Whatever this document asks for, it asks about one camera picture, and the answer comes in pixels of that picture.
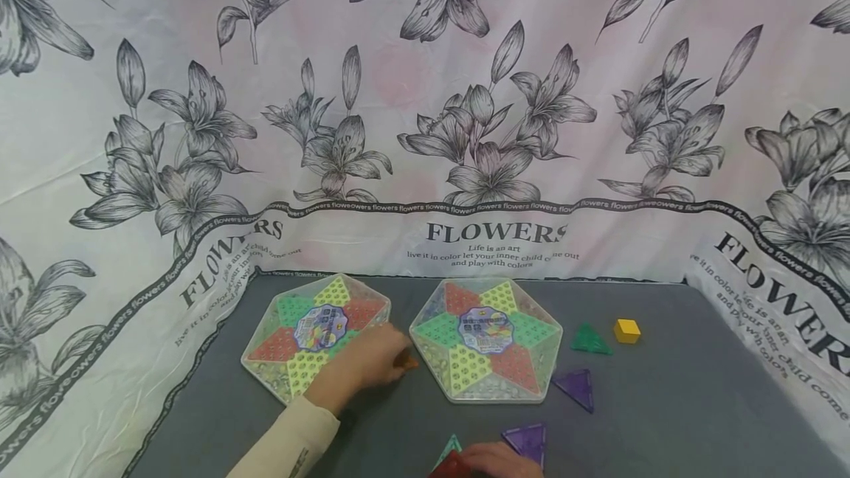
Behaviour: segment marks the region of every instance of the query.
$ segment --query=white fabric backdrop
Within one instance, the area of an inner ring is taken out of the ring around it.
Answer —
[[[850,0],[0,0],[0,474],[129,472],[256,266],[686,278],[850,465],[849,30]]]

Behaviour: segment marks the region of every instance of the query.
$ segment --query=sleeve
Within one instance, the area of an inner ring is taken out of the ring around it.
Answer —
[[[286,407],[227,478],[302,478],[328,450],[339,421],[303,396]]]

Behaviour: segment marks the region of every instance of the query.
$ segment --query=clear plastic case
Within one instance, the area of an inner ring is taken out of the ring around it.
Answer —
[[[390,299],[347,275],[274,296],[242,365],[290,404],[320,368],[364,328],[390,319]]]
[[[410,337],[455,403],[539,403],[564,329],[514,281],[446,279]]]

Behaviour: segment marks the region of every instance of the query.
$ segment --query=gray table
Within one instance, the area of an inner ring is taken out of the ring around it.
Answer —
[[[224,477],[282,406],[239,362],[273,295],[314,279],[258,277],[162,422],[132,478]],[[367,278],[407,328],[437,280]],[[596,412],[557,389],[538,406],[452,405],[426,368],[360,395],[321,478],[425,478],[449,435],[464,445],[546,422],[547,478],[845,477],[755,357],[708,302],[683,285],[521,282],[564,326],[559,371],[589,367]],[[638,321],[637,345],[616,343],[617,317]],[[574,353],[589,322],[614,356]]]

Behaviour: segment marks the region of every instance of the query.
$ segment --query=hand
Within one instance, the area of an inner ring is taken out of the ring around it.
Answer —
[[[543,478],[540,465],[522,457],[504,443],[480,443],[460,453],[474,471],[492,478]]]
[[[304,396],[339,415],[359,390],[389,384],[401,378],[415,362],[397,362],[410,339],[390,323],[365,328],[325,364]]]

